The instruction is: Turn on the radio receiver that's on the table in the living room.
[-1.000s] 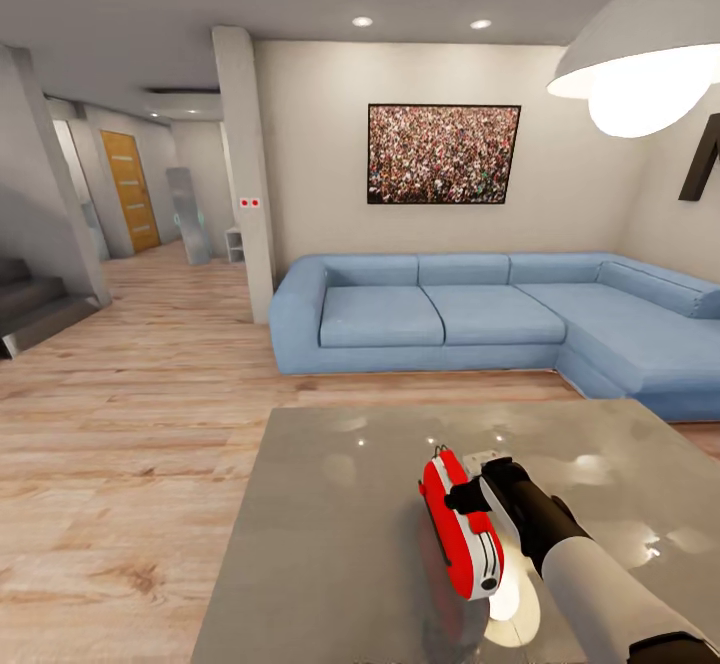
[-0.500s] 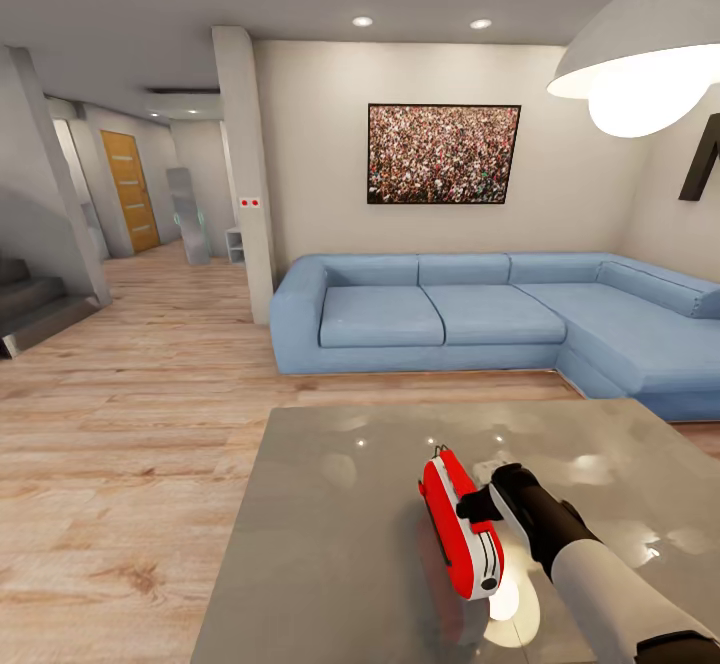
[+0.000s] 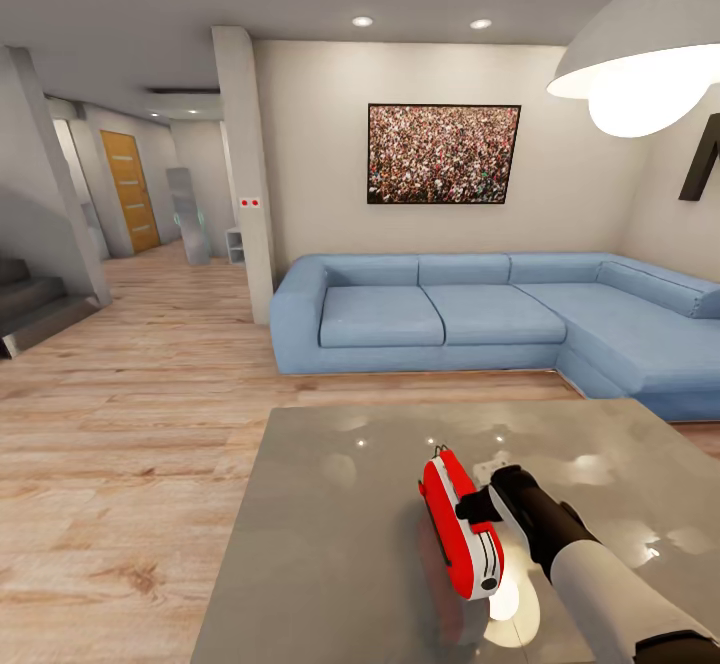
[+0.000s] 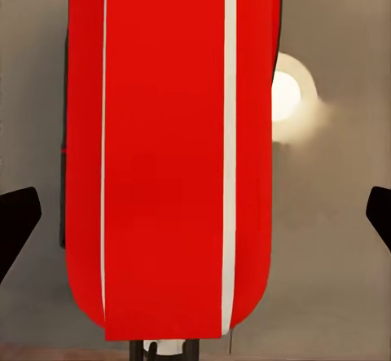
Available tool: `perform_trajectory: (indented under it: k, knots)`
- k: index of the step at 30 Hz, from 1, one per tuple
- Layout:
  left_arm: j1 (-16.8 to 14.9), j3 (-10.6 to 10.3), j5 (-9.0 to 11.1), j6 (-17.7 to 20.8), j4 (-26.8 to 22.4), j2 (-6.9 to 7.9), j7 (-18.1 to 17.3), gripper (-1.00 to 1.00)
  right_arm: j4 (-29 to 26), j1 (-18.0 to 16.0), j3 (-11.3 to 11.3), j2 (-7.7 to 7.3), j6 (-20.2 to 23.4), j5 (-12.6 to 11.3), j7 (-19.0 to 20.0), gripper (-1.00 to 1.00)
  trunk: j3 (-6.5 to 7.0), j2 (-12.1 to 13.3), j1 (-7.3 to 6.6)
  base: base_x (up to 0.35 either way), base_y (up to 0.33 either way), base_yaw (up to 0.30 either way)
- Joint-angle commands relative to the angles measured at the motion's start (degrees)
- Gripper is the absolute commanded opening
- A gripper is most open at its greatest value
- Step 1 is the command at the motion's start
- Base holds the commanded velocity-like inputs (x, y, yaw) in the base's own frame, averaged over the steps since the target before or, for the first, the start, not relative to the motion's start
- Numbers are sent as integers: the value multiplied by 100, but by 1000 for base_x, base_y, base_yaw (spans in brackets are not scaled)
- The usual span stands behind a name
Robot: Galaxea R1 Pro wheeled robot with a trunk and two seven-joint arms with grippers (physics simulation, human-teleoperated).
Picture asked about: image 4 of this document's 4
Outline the radio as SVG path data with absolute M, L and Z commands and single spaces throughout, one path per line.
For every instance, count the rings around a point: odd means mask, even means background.
M 200 361 L 270 274 L 283 0 L 68 0 L 59 244 L 130 361 Z

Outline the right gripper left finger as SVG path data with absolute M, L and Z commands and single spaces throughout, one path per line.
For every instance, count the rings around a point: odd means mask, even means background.
M 0 283 L 41 219 L 36 188 L 0 196 Z

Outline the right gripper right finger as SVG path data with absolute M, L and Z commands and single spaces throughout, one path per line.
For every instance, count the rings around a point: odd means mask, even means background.
M 391 250 L 391 190 L 382 187 L 371 189 L 367 217 Z

